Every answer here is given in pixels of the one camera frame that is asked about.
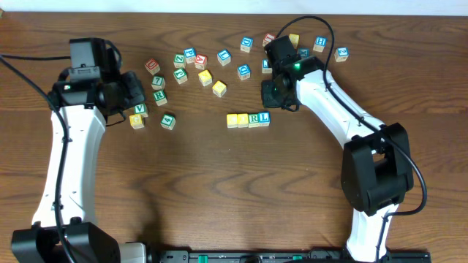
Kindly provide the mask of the yellow O letter block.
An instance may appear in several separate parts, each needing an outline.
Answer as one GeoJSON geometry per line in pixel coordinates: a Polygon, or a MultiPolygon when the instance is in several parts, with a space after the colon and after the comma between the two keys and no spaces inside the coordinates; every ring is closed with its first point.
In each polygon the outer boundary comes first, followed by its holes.
{"type": "Polygon", "coordinates": [[[237,114],[237,126],[238,128],[247,128],[249,126],[249,114],[248,113],[237,114]]]}

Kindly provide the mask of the yellow C letter block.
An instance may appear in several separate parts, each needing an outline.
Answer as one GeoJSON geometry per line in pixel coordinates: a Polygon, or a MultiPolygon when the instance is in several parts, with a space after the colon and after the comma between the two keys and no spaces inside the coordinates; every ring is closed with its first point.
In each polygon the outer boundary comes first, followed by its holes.
{"type": "Polygon", "coordinates": [[[229,129],[238,127],[238,115],[236,113],[227,114],[226,119],[229,129]]]}

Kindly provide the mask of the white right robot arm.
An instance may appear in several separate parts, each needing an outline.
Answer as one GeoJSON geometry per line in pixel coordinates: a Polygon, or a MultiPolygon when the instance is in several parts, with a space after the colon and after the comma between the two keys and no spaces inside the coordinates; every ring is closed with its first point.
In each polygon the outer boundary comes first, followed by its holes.
{"type": "Polygon", "coordinates": [[[316,57],[301,58],[288,37],[264,47],[272,78],[262,82],[266,108],[308,107],[343,149],[341,188],[353,208],[346,249],[357,262],[391,260],[385,242],[393,214],[414,186],[404,127],[385,125],[358,106],[316,57]]]}

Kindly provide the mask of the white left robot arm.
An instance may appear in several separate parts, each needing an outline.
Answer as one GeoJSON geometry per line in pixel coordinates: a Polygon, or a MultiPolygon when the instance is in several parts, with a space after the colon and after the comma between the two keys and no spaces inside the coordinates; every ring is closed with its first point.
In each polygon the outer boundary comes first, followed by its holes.
{"type": "Polygon", "coordinates": [[[19,262],[150,262],[143,243],[118,243],[97,226],[97,157],[110,116],[141,104],[145,94],[109,40],[72,39],[70,67],[39,94],[52,110],[53,142],[45,189],[31,227],[12,234],[19,262]]]}

